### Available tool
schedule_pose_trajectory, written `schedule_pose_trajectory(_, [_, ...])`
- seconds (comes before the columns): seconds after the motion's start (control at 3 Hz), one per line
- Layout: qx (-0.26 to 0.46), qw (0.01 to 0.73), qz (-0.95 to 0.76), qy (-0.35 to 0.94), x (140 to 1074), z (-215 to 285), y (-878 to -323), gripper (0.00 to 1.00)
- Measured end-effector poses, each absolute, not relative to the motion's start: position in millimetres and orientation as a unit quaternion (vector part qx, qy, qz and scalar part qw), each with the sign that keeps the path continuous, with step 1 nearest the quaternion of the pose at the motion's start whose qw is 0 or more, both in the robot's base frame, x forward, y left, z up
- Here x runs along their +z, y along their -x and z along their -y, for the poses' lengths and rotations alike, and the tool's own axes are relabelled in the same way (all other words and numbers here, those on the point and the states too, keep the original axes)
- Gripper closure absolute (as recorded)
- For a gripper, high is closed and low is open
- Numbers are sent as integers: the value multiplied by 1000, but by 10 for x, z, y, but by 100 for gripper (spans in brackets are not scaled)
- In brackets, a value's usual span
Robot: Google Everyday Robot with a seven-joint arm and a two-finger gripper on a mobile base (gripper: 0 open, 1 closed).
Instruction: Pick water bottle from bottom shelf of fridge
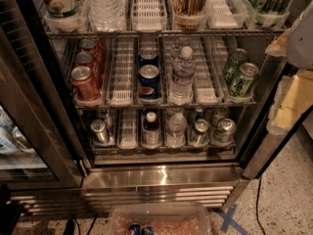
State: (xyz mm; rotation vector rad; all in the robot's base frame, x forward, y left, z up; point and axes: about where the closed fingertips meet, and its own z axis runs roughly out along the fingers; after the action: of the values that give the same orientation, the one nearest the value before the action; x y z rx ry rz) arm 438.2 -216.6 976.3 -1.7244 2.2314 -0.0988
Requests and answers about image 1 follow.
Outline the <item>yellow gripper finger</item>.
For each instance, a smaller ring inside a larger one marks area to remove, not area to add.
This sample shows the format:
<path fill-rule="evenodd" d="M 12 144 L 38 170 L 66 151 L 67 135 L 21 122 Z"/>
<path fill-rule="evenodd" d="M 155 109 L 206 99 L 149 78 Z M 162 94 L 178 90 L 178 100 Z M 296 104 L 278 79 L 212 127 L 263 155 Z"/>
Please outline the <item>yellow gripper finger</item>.
<path fill-rule="evenodd" d="M 313 71 L 300 70 L 283 76 L 271 106 L 266 129 L 270 134 L 290 131 L 301 115 L 313 105 Z"/>
<path fill-rule="evenodd" d="M 265 53 L 273 57 L 285 57 L 287 55 L 287 44 L 290 33 L 291 30 L 288 28 L 266 47 Z"/>

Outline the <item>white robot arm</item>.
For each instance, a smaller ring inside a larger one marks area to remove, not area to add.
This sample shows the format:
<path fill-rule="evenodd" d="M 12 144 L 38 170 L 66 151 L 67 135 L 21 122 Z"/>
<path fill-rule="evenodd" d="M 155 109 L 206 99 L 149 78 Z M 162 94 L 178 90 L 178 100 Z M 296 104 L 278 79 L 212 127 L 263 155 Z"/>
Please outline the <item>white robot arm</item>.
<path fill-rule="evenodd" d="M 270 134 L 283 135 L 313 105 L 313 1 L 265 53 L 285 57 L 298 68 L 297 74 L 279 82 L 266 125 Z"/>

